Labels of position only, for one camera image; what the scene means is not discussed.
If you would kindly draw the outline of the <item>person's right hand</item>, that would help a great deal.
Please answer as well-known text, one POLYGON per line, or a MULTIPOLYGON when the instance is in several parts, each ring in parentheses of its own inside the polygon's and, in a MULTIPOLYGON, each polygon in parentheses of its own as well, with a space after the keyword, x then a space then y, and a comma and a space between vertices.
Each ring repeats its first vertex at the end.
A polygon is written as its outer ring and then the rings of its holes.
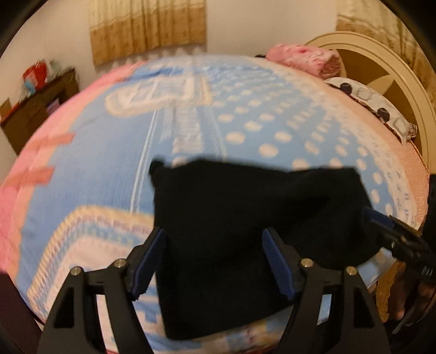
POLYGON ((410 294, 416 296, 414 304, 420 316, 425 316, 435 305, 435 286, 426 282, 417 283, 414 275, 407 271, 407 265, 399 263, 389 294, 389 319, 402 320, 410 294))

